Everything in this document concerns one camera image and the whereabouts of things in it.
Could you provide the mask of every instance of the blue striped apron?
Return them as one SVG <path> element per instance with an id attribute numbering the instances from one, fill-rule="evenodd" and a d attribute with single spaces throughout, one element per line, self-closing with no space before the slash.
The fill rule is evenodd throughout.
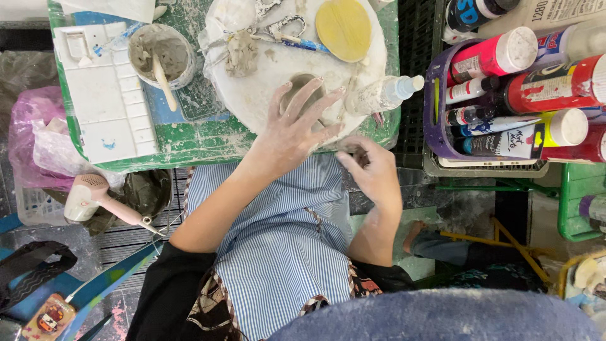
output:
<path id="1" fill-rule="evenodd" d="M 188 211 L 237 165 L 197 167 L 189 185 Z M 250 340 L 269 337 L 314 296 L 322 295 L 330 304 L 350 299 L 344 253 L 353 234 L 341 177 L 332 154 L 309 157 L 263 190 L 219 245 L 215 270 Z"/>

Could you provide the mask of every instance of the hair dryer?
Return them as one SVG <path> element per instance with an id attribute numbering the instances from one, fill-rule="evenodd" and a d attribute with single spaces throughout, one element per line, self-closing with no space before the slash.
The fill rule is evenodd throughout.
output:
<path id="1" fill-rule="evenodd" d="M 141 225 L 153 233 L 164 236 L 149 225 L 151 219 L 143 217 L 139 212 L 110 197 L 107 194 L 109 187 L 107 180 L 100 175 L 77 175 L 65 202 L 63 213 L 65 220 L 70 224 L 86 221 L 95 214 L 99 206 L 103 206 L 127 224 Z"/>

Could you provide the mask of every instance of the cup of clay slip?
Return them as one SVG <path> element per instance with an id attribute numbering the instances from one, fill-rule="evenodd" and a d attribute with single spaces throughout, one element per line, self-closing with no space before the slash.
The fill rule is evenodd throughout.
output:
<path id="1" fill-rule="evenodd" d="M 153 75 L 153 52 L 160 59 L 171 90 L 191 82 L 196 71 L 196 57 L 191 44 L 177 30 L 162 24 L 145 25 L 135 31 L 128 42 L 128 58 L 139 77 L 161 89 Z"/>

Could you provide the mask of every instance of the hand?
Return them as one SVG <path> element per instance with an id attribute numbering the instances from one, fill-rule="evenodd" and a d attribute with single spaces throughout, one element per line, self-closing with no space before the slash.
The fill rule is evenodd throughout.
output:
<path id="1" fill-rule="evenodd" d="M 326 108 L 345 95 L 344 87 L 317 100 L 299 117 L 303 104 L 323 81 L 322 77 L 309 81 L 293 96 L 282 115 L 280 102 L 293 84 L 288 82 L 276 90 L 269 105 L 267 127 L 253 142 L 236 171 L 256 180 L 272 182 L 297 168 L 320 144 L 341 131 L 341 124 L 328 126 L 318 132 L 311 132 L 311 126 Z"/>
<path id="2" fill-rule="evenodd" d="M 351 173 L 362 192 L 379 209 L 401 211 L 402 194 L 393 153 L 366 137 L 348 137 L 340 145 L 353 153 L 353 157 L 343 151 L 335 156 Z"/>

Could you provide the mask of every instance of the yellow sponge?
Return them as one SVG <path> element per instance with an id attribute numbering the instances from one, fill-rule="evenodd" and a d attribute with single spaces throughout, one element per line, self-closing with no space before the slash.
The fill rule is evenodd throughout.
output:
<path id="1" fill-rule="evenodd" d="M 316 30 L 322 43 L 337 58 L 357 62 L 370 47 L 370 19 L 356 0 L 330 0 L 316 13 Z"/>

